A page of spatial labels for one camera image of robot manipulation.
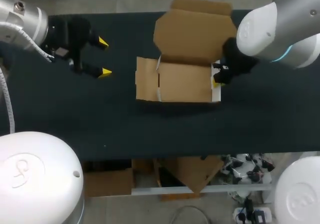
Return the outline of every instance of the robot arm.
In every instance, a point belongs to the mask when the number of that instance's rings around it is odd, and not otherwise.
[[[105,77],[111,71],[81,60],[81,50],[89,43],[106,49],[108,44],[81,17],[48,17],[45,11],[21,0],[0,0],[0,41],[22,49],[35,49],[47,61],[67,60],[75,73]]]
[[[248,73],[259,59],[292,68],[312,64],[320,54],[320,0],[274,0],[252,10],[223,54],[228,69],[218,67],[217,83]]]

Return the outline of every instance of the black table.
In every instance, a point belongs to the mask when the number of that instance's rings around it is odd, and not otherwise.
[[[247,12],[233,13],[236,25]],[[225,86],[218,106],[137,102],[136,57],[158,58],[152,40],[161,15],[83,15],[110,44],[108,52],[83,52],[84,60],[113,71],[104,80],[11,51],[16,130],[55,135],[92,161],[320,149],[319,62],[301,70],[261,63]],[[2,102],[0,134],[8,131]]]

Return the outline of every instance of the robot logo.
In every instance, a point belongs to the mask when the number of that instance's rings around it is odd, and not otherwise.
[[[38,182],[45,174],[45,166],[40,158],[30,153],[21,153],[9,157],[4,162],[7,184],[12,189],[27,183]]]
[[[291,216],[299,221],[307,221],[317,212],[317,195],[306,183],[295,184],[288,192],[286,205]]]
[[[245,41],[250,38],[249,35],[251,33],[251,29],[252,29],[251,27],[252,27],[251,19],[242,21],[241,27],[238,30],[239,38],[241,39],[241,41]]]

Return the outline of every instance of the flattened cardboard box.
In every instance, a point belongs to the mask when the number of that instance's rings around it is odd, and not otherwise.
[[[212,64],[222,58],[222,45],[235,37],[232,6],[205,0],[174,0],[156,21],[153,40],[158,60],[137,57],[136,99],[159,102],[219,102]]]

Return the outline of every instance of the white cable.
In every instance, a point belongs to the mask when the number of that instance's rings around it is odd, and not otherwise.
[[[186,209],[186,208],[190,208],[190,209],[197,210],[197,211],[200,212],[200,213],[202,214],[202,216],[204,217],[206,224],[210,224],[210,220],[209,220],[209,218],[206,216],[206,214],[205,214],[201,209],[199,209],[199,208],[197,208],[197,207],[194,207],[194,206],[183,206],[183,207],[181,207],[181,208],[178,208],[178,209],[176,210],[176,212],[174,213],[173,217],[171,218],[171,221],[169,222],[169,224],[174,224],[175,221],[176,221],[176,219],[177,219],[177,217],[178,217],[178,216],[182,213],[182,211],[183,211],[184,209]]]
[[[12,110],[12,105],[11,105],[11,100],[10,100],[10,95],[9,95],[9,90],[8,90],[8,86],[7,86],[7,82],[5,79],[5,75],[1,70],[0,67],[0,84],[1,84],[1,88],[2,88],[2,92],[4,95],[4,100],[5,105],[6,105],[6,110],[8,112],[8,117],[9,117],[9,124],[10,124],[10,133],[15,133],[15,119],[14,119],[14,112]]]
[[[31,46],[43,57],[45,58],[48,62],[52,62],[52,60],[55,58],[54,56],[47,54],[46,52],[44,52],[34,41],[33,39],[22,30],[21,27],[15,25],[15,24],[11,24],[8,22],[0,22],[0,26],[3,27],[8,27],[10,29],[13,29],[15,31],[17,31],[22,37],[24,37],[30,44]],[[5,75],[1,70],[0,67],[0,85],[2,88],[2,92],[4,95],[4,100],[5,105],[6,105],[6,110],[8,113],[8,117],[9,117],[9,124],[10,124],[10,133],[14,133],[15,132],[15,119],[14,119],[14,112],[12,109],[12,105],[11,105],[11,99],[10,99],[10,95],[9,95],[9,89],[7,86],[7,82],[5,79]]]
[[[31,46],[42,56],[44,57],[47,61],[52,62],[52,59],[55,57],[47,54],[44,52],[34,41],[33,39],[25,32],[22,30],[21,27],[19,27],[16,24],[8,23],[8,22],[0,22],[0,26],[8,27],[10,29],[13,29],[17,31],[22,37],[24,37],[30,44]]]

